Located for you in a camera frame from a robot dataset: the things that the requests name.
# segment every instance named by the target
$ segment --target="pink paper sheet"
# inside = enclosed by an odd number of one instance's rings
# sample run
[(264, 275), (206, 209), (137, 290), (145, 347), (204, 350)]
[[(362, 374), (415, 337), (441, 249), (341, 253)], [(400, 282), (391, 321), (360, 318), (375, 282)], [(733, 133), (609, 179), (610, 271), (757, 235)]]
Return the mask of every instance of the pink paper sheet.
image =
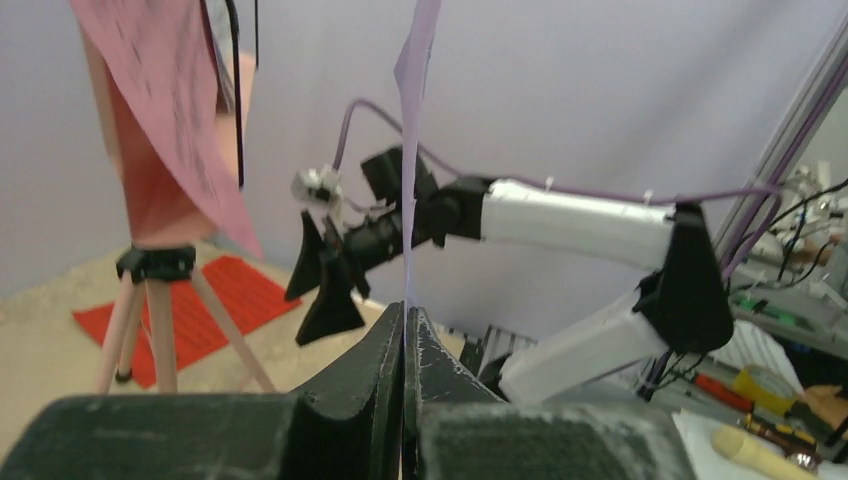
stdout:
[[(234, 242), (261, 257), (238, 181), (219, 151), (215, 126), (218, 80), (201, 2), (70, 3), (138, 125), (179, 187)], [(124, 175), (125, 191), (149, 191), (127, 185), (144, 180), (143, 176)]]
[(409, 307), (415, 305), (415, 286), (412, 279), (412, 227), (415, 224), (415, 159), (418, 153), (418, 126), (421, 101), (430, 48), (436, 35), (441, 0), (418, 0), (412, 27), (406, 43), (395, 64), (395, 80), (400, 90), (400, 105), (403, 119), (403, 171), (401, 173), (401, 210), (403, 222), (403, 261), (405, 266), (404, 319)]

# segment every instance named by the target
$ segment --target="wire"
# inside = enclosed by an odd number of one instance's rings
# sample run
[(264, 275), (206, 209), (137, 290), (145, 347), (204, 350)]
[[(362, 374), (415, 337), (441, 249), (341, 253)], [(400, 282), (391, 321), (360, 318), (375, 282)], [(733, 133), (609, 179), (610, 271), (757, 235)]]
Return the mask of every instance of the wire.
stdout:
[(836, 243), (834, 243), (834, 242), (827, 242), (824, 245), (822, 245), (821, 247), (819, 247), (819, 250), (818, 250), (818, 252), (816, 252), (816, 256), (813, 259), (813, 263), (810, 265), (810, 268), (807, 269), (807, 271), (804, 272), (804, 274), (801, 275), (797, 280), (794, 280), (793, 282), (783, 286), (783, 288), (794, 287), (796, 285), (799, 285), (804, 280), (808, 279), (810, 277), (810, 275), (813, 274), (813, 271), (819, 266), (819, 261), (821, 260), (821, 257), (824, 255), (825, 250), (827, 250), (827, 247), (833, 247), (835, 245), (836, 245)]
[(242, 125), (241, 105), (241, 60), (239, 58), (239, 23), (238, 11), (233, 0), (226, 0), (227, 14), (230, 17), (230, 36), (233, 41), (233, 89), (235, 90), (235, 122), (236, 122), (236, 147), (238, 149), (238, 180), (239, 189), (244, 187), (244, 126)]
[(651, 400), (651, 396), (656, 391), (657, 385), (659, 385), (660, 376), (662, 376), (663, 372), (665, 372), (665, 367), (668, 365), (669, 359), (671, 359), (672, 350), (668, 350), (665, 352), (660, 358), (655, 360), (651, 364), (651, 371), (648, 372), (647, 381), (639, 388), (638, 395), (646, 402)]
[(259, 0), (253, 0), (253, 56), (259, 70)]
[[(786, 210), (784, 210), (783, 213), (780, 213), (779, 215), (775, 215), (775, 217), (769, 222), (768, 228), (770, 229), (770, 228), (774, 227), (775, 225), (777, 225), (778, 222), (780, 222), (784, 218), (788, 217), (795, 210), (798, 210), (798, 208), (804, 206), (805, 204), (808, 204), (810, 202), (818, 200), (819, 198), (821, 198), (821, 197), (823, 197), (827, 194), (836, 193), (840, 190), (843, 190), (846, 187), (848, 187), (848, 178), (846, 178), (842, 182), (840, 182), (840, 183), (838, 183), (838, 184), (836, 184), (836, 185), (834, 185), (830, 188), (827, 188), (825, 190), (822, 190), (821, 192), (810, 195), (807, 198), (801, 199), (798, 203), (795, 203), (794, 205), (792, 205), (789, 208), (787, 208)], [(741, 249), (741, 247), (745, 243), (745, 241), (750, 240), (751, 237), (754, 237), (755, 233), (756, 232), (749, 232), (749, 233), (746, 233), (745, 235), (742, 235), (742, 237), (739, 239), (739, 243), (736, 244), (736, 247), (733, 250), (734, 256), (737, 256), (739, 250)]]
[[(396, 132), (402, 133), (402, 131), (403, 131), (403, 127), (401, 126), (401, 124), (397, 120), (392, 118), (392, 116), (389, 115), (388, 112), (386, 112), (385, 110), (380, 108), (377, 104), (375, 104), (371, 100), (367, 100), (367, 99), (364, 99), (364, 98), (359, 98), (359, 99), (354, 100), (353, 102), (351, 102), (350, 105), (348, 105), (347, 110), (345, 110), (344, 118), (342, 120), (342, 127), (341, 127), (341, 130), (339, 132), (339, 143), (336, 146), (336, 156), (333, 159), (333, 169), (334, 170), (338, 170), (341, 167), (342, 159), (344, 157), (345, 144), (347, 143), (347, 135), (348, 135), (348, 132), (350, 131), (350, 122), (351, 122), (351, 119), (353, 118), (353, 112), (358, 107), (364, 107), (364, 108), (367, 108), (368, 110), (371, 110), (378, 117), (380, 117), (383, 121), (388, 123), (389, 126), (391, 126)], [(463, 172), (454, 168), (453, 166), (451, 166), (450, 164), (448, 164), (447, 162), (445, 162), (441, 158), (437, 157), (433, 152), (431, 152), (429, 149), (427, 149), (421, 143), (418, 144), (418, 150), (421, 152), (422, 155), (429, 158), (436, 166), (438, 166), (442, 170), (448, 172), (449, 174), (456, 176), (456, 177), (460, 177), (460, 176), (463, 175)], [(647, 205), (674, 205), (674, 204), (677, 204), (677, 203), (707, 202), (707, 201), (712, 201), (712, 200), (722, 200), (722, 199), (726, 199), (726, 198), (735, 198), (735, 197), (742, 197), (742, 196), (748, 196), (748, 195), (756, 195), (756, 196), (759, 196), (759, 197), (763, 197), (764, 199), (765, 198), (772, 198), (771, 209), (768, 211), (768, 213), (766, 214), (766, 217), (763, 219), (761, 224), (757, 227), (757, 229), (754, 231), (754, 233), (751, 236), (754, 241), (752, 242), (751, 238), (749, 238), (748, 242), (740, 242), (741, 243), (740, 247), (738, 247), (736, 249), (736, 251), (734, 252), (734, 255), (730, 258), (727, 265), (722, 270), (722, 276), (724, 278), (729, 277), (730, 274), (733, 273), (733, 270), (735, 270), (736, 267), (740, 263), (742, 263), (742, 261), (745, 259), (745, 257), (748, 256), (748, 253), (754, 247), (756, 240), (759, 240), (760, 236), (762, 236), (768, 230), (769, 225), (773, 222), (775, 215), (777, 215), (778, 211), (780, 210), (780, 204), (781, 204), (780, 189), (778, 189), (774, 185), (766, 185), (766, 186), (763, 186), (763, 187), (751, 187), (751, 188), (746, 188), (746, 189), (725, 190), (725, 191), (720, 191), (720, 192), (715, 192), (715, 193), (694, 195), (694, 196), (675, 195), (673, 197), (646, 199), (645, 197), (638, 197), (638, 196), (634, 196), (634, 195), (622, 195), (622, 194), (599, 192), (599, 191), (596, 191), (596, 190), (588, 190), (588, 189), (581, 189), (581, 188), (575, 188), (575, 187), (562, 187), (562, 186), (557, 186), (557, 185), (551, 186), (551, 185), (545, 184), (545, 182), (540, 182), (538, 180), (523, 177), (523, 176), (520, 176), (520, 175), (507, 175), (507, 176), (505, 176), (505, 178), (516, 180), (516, 181), (519, 181), (521, 183), (524, 183), (526, 185), (529, 185), (529, 186), (532, 186), (532, 187), (535, 187), (535, 188), (549, 190), (549, 191), (556, 192), (556, 193), (565, 193), (565, 194), (569, 194), (569, 195), (594, 197), (594, 198), (601, 198), (601, 199), (605, 199), (605, 200), (613, 200), (613, 201), (629, 202), (629, 203), (639, 203), (639, 204), (647, 204)]]
[(651, 373), (651, 369), (654, 368), (654, 365), (657, 364), (657, 359), (654, 358), (650, 363), (645, 363), (645, 366), (642, 367), (642, 370), (639, 372), (639, 376), (636, 378), (636, 385), (639, 386), (639, 392), (645, 388), (645, 385), (648, 384), (648, 375)]
[(813, 261), (812, 261), (812, 264), (810, 265), (810, 268), (808, 268), (804, 272), (803, 275), (801, 275), (800, 277), (798, 277), (797, 279), (795, 279), (795, 280), (793, 280), (789, 283), (785, 283), (785, 284), (781, 284), (781, 285), (770, 285), (768, 283), (747, 283), (745, 285), (740, 285), (740, 286), (738, 286), (738, 287), (736, 287), (732, 290), (729, 290), (727, 296), (730, 297), (730, 296), (733, 296), (733, 295), (735, 295), (739, 292), (744, 292), (745, 290), (750, 290), (752, 288), (763, 288), (763, 289), (769, 289), (769, 290), (785, 290), (787, 288), (796, 287), (796, 286), (800, 285), (801, 283), (803, 283), (804, 280), (810, 278), (810, 275), (812, 275), (813, 272), (816, 270), (816, 268), (819, 267), (819, 261), (821, 261), (821, 258), (824, 255), (824, 252), (827, 250), (828, 247), (833, 247), (833, 246), (836, 246), (835, 242), (827, 242), (824, 245), (822, 245), (821, 247), (819, 247), (819, 250), (816, 252), (816, 256), (813, 258)]
[(672, 363), (671, 366), (668, 367), (665, 372), (663, 372), (662, 376), (660, 376), (660, 379), (657, 381), (657, 384), (662, 384), (662, 382), (668, 377), (669, 373), (675, 368), (677, 368), (677, 366), (680, 365), (680, 362), (683, 361), (685, 357), (686, 355), (678, 354), (677, 359), (674, 361), (674, 363)]
[(780, 262), (780, 270), (777, 272), (777, 281), (783, 280), (783, 274), (786, 273), (786, 267), (789, 266), (789, 260), (792, 258), (792, 253), (795, 252), (795, 245), (801, 238), (801, 231), (804, 230), (804, 223), (807, 220), (808, 202), (801, 204), (801, 218), (798, 220), (798, 225), (795, 227), (795, 234), (792, 235), (792, 240), (783, 247), (783, 261)]
[(698, 368), (698, 367), (701, 365), (701, 363), (702, 363), (702, 362), (703, 362), (706, 358), (707, 358), (707, 354), (706, 354), (706, 353), (701, 354), (701, 356), (700, 356), (700, 357), (698, 357), (698, 360), (696, 360), (696, 361), (695, 361), (695, 363), (693, 363), (692, 365), (690, 365), (690, 366), (689, 366), (689, 368), (687, 368), (686, 370), (684, 370), (684, 371), (682, 371), (682, 372), (680, 372), (680, 373), (677, 373), (677, 372), (673, 371), (673, 368), (674, 368), (674, 367), (672, 367), (672, 370), (669, 370), (669, 372), (671, 373), (671, 376), (672, 376), (673, 378), (670, 378), (670, 379), (669, 379), (669, 380), (667, 380), (665, 383), (660, 384), (660, 385), (657, 387), (657, 389), (656, 389), (656, 390), (657, 390), (657, 391), (662, 390), (662, 389), (664, 389), (664, 388), (668, 387), (669, 385), (671, 385), (672, 383), (676, 382), (677, 380), (679, 380), (679, 379), (681, 379), (681, 378), (685, 378), (685, 377), (686, 377), (686, 375), (689, 375), (689, 374), (690, 374), (690, 373), (692, 373), (692, 372), (693, 372), (696, 368)]
[[(827, 86), (825, 87), (825, 90), (822, 93), (822, 95), (815, 102), (815, 105), (813, 105), (812, 112), (810, 112), (810, 115), (806, 118), (806, 120), (804, 120), (804, 123), (801, 125), (801, 129), (798, 131), (797, 135), (795, 135), (795, 138), (793, 138), (792, 143), (789, 145), (789, 148), (784, 152), (784, 154), (781, 157), (780, 161), (778, 162), (776, 168), (773, 170), (771, 177), (770, 177), (770, 180), (768, 181), (769, 185), (773, 184), (774, 182), (777, 182), (780, 179), (779, 177), (783, 174), (783, 172), (789, 166), (790, 162), (794, 158), (796, 158), (796, 154), (798, 153), (798, 150), (801, 148), (802, 145), (804, 145), (804, 141), (808, 139), (810, 132), (818, 124), (817, 123), (818, 120), (823, 115), (825, 115), (827, 113), (827, 109), (829, 108), (829, 105), (832, 104), (833, 99), (836, 98), (839, 94), (842, 93), (842, 91), (843, 91), (843, 80), (845, 79), (846, 71), (848, 71), (848, 56), (845, 56), (840, 60), (839, 66), (837, 67), (836, 72), (831, 77), (831, 79), (828, 82)], [(848, 178), (846, 178), (843, 183), (845, 185), (848, 185)], [(841, 188), (844, 188), (845, 185), (843, 185), (840, 188), (837, 188), (836, 190), (840, 190)], [(748, 208), (747, 212), (745, 212), (743, 214), (743, 217), (742, 217), (743, 222), (749, 222), (749, 223), (753, 222), (754, 218), (756, 217), (756, 215), (760, 212), (760, 210), (762, 208), (763, 208), (763, 202), (762, 201), (757, 202), (756, 207)], [(782, 218), (776, 218), (774, 220), (774, 222), (778, 222), (780, 220), (782, 220)], [(743, 233), (744, 230), (747, 230), (749, 226), (750, 225), (745, 225), (745, 227), (742, 231), (736, 231), (734, 233), (731, 233), (731, 241), (732, 241), (733, 237)], [(759, 235), (762, 235), (763, 233), (765, 233), (766, 230), (768, 230), (768, 228), (764, 229), (762, 233), (759, 232), (759, 231), (755, 231), (754, 235), (752, 235), (752, 236), (759, 238)], [(744, 248), (747, 249), (747, 251), (743, 251), (744, 255), (738, 255), (738, 256), (741, 257), (741, 258), (745, 258), (750, 251), (750, 248), (748, 248), (748, 247), (750, 246), (751, 248), (753, 248), (754, 244), (756, 244), (756, 240), (754, 242), (749, 242), (748, 244), (744, 244)], [(741, 238), (738, 241), (738, 245), (739, 246), (736, 248), (734, 253), (729, 255), (729, 256), (734, 256), (734, 255), (738, 254), (738, 250), (743, 247), (743, 240)]]

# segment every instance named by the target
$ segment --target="black plastic bracket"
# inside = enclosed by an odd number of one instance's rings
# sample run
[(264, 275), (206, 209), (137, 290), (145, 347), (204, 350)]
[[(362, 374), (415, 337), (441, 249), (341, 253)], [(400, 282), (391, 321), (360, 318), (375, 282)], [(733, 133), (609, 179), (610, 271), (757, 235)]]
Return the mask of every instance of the black plastic bracket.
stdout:
[(303, 225), (303, 238), (297, 263), (286, 286), (286, 300), (289, 302), (321, 285), (321, 252), (325, 248), (324, 239), (321, 238), (321, 232), (312, 221), (308, 210), (300, 212), (300, 221)]
[[(403, 148), (400, 145), (362, 162), (360, 168), (377, 201), (384, 201), (387, 205), (398, 203), (403, 171)], [(416, 200), (426, 201), (438, 191), (439, 184), (436, 183), (436, 178), (427, 170), (421, 157), (416, 155), (414, 186)]]
[(341, 260), (331, 252), (323, 251), (319, 254), (319, 261), (321, 286), (318, 297), (306, 312), (295, 337), (301, 347), (330, 335), (365, 326), (350, 296), (353, 284), (344, 274)]
[(733, 336), (733, 315), (704, 213), (681, 203), (662, 270), (639, 283), (633, 307), (677, 353), (707, 354)]
[(191, 279), (196, 256), (197, 251), (191, 246), (162, 250), (132, 246), (121, 255), (115, 267), (119, 279), (129, 271), (134, 284), (148, 279), (172, 283)]

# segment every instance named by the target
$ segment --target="tripod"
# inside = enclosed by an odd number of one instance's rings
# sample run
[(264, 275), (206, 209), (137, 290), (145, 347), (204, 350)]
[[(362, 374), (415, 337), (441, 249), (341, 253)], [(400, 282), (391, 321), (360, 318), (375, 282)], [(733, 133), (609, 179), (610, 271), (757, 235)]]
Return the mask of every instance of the tripod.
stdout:
[(114, 375), (118, 383), (132, 379), (132, 357), (141, 327), (144, 290), (150, 312), (151, 349), (156, 385), (160, 393), (177, 391), (177, 358), (174, 346), (174, 319), (171, 311), (170, 284), (189, 281), (218, 327), (227, 337), (251, 376), (266, 392), (274, 385), (259, 360), (248, 347), (212, 286), (195, 268), (196, 251), (192, 246), (144, 250), (131, 247), (116, 267), (121, 290), (106, 328), (103, 353), (97, 375), (96, 392), (109, 392)]

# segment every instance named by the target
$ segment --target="gray wall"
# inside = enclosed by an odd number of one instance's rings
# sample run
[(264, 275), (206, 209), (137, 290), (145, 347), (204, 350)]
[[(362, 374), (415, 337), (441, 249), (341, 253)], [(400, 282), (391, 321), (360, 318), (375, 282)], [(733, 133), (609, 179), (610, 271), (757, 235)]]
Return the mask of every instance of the gray wall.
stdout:
[(88, 79), (68, 2), (0, 2), (0, 296), (129, 241)]
[(813, 136), (799, 163), (830, 162), (832, 183), (848, 178), (848, 95), (843, 91)]
[[(251, 4), (239, 2), (245, 39)], [(245, 195), (270, 261), (294, 264), (300, 206), (288, 186), (296, 170), (331, 161), (347, 103), (365, 96), (399, 113), (391, 71), (413, 4), (263, 2)], [(554, 175), (633, 194), (741, 186), (848, 8), (818, 4), (445, 2), (421, 138), (471, 172)], [(125, 226), (69, 8), (59, 0), (3, 2), (0, 25), (0, 292), (8, 292), (120, 244)], [(12, 93), (10, 82), (21, 86)], [(357, 201), (369, 199), (358, 162), (394, 143), (397, 135), (372, 115), (354, 116), (342, 170)], [(34, 162), (53, 175), (39, 174)], [(6, 221), (8, 196), (21, 204), (12, 207), (21, 212), (14, 223)], [(726, 210), (710, 207), (713, 226)], [(72, 227), (80, 222), (88, 224)], [(378, 300), (402, 297), (402, 268), (396, 261), (370, 276)], [(494, 322), (547, 335), (641, 275), (521, 246), (449, 241), (444, 252), (416, 253), (419, 303), (436, 320), (475, 332)]]

